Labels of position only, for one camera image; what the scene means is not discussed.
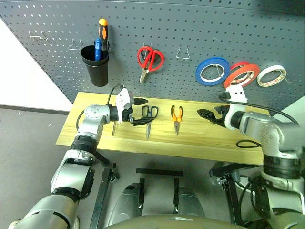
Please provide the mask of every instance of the wooden board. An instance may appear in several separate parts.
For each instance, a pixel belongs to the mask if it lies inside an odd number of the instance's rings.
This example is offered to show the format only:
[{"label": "wooden board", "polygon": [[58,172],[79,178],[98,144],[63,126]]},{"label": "wooden board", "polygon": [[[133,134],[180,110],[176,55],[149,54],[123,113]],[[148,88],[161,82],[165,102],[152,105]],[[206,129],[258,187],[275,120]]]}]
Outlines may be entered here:
[{"label": "wooden board", "polygon": [[[90,104],[106,104],[107,94],[79,92],[67,120],[61,130],[56,144],[70,146],[76,135],[76,119],[79,113]],[[146,125],[133,126],[130,123],[113,122],[104,125],[103,134],[98,149],[127,151],[134,153],[149,153],[170,156],[227,161],[260,165],[263,162],[261,148],[241,149],[236,147],[236,141],[250,139],[238,130],[232,131],[211,124],[201,118],[197,110],[204,108],[213,111],[218,103],[205,103],[182,100],[167,100],[147,98],[149,103],[159,107],[158,117],[152,122],[150,137],[146,140]],[[115,104],[116,96],[111,103]],[[179,106],[183,107],[183,121],[180,123],[179,135],[175,135],[170,109],[175,105],[176,113]],[[141,118],[142,106],[133,106],[133,117]],[[267,114],[267,111],[250,108],[249,110]]]}]

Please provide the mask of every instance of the pegboard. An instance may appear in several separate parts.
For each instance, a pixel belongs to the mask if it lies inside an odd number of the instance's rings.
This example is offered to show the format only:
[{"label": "pegboard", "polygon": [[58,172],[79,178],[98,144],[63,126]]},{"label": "pegboard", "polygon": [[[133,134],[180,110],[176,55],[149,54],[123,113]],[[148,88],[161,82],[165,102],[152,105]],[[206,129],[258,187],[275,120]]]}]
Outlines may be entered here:
[{"label": "pegboard", "polygon": [[[26,50],[74,101],[77,92],[109,93],[118,83],[136,96],[219,102],[223,85],[203,86],[195,79],[197,66],[207,58],[229,63],[248,61],[261,69],[279,64],[287,79],[262,88],[246,86],[248,102],[283,109],[304,95],[304,2],[285,0],[155,0],[148,1],[7,1],[0,17]],[[79,51],[67,50],[72,39],[79,46],[98,38],[98,20],[109,24],[111,44],[109,84],[92,85]],[[30,40],[44,32],[48,41]],[[145,43],[163,52],[163,67],[146,75],[137,50]],[[189,60],[178,60],[189,45]]]}]

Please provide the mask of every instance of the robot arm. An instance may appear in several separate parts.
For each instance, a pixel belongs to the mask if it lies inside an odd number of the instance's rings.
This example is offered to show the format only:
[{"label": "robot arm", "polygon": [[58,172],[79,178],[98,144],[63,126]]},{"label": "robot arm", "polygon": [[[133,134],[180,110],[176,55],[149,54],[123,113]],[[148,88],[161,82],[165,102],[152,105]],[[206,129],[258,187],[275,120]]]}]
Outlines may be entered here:
[{"label": "robot arm", "polygon": [[[241,86],[228,87],[224,96],[228,101],[246,102]],[[213,112],[205,109],[198,110],[198,114],[228,129],[239,129],[242,134],[261,142],[264,166],[260,179],[253,183],[255,211],[274,228],[286,228],[291,222],[304,220],[300,158],[304,155],[305,128],[296,123],[282,123],[265,114],[245,112],[243,104],[215,109],[222,118],[216,119]]]},{"label": "robot arm", "polygon": [[135,120],[132,117],[132,105],[146,102],[134,99],[132,92],[123,87],[117,96],[116,106],[88,106],[71,148],[53,176],[51,194],[34,205],[15,229],[77,229],[74,225],[79,200],[90,194],[93,185],[94,170],[91,166],[96,159],[104,165],[108,163],[97,152],[103,125],[110,121],[130,121],[134,125],[152,121],[153,118]]}]

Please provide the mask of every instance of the black scissors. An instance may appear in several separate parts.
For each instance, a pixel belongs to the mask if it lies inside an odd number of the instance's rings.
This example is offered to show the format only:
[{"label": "black scissors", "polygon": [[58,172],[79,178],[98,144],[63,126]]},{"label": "black scissors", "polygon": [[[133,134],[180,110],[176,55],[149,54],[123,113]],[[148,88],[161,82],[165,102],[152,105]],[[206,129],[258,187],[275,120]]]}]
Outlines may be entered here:
[{"label": "black scissors", "polygon": [[[142,115],[143,117],[149,117],[149,118],[156,118],[159,113],[159,108],[157,106],[151,106],[151,109],[149,109],[149,106],[143,106],[142,107]],[[149,137],[149,133],[151,131],[151,122],[146,124],[146,139]]]}]

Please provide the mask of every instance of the black cup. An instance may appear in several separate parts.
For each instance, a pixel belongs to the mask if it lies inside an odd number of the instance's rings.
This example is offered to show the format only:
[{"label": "black cup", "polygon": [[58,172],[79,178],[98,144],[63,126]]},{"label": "black cup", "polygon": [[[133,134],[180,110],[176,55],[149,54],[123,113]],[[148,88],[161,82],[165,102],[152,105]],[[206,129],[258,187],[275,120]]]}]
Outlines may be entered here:
[{"label": "black cup", "polygon": [[81,50],[82,60],[85,62],[93,85],[104,87],[108,83],[108,52],[102,52],[103,59],[95,61],[95,47],[89,45]]}]

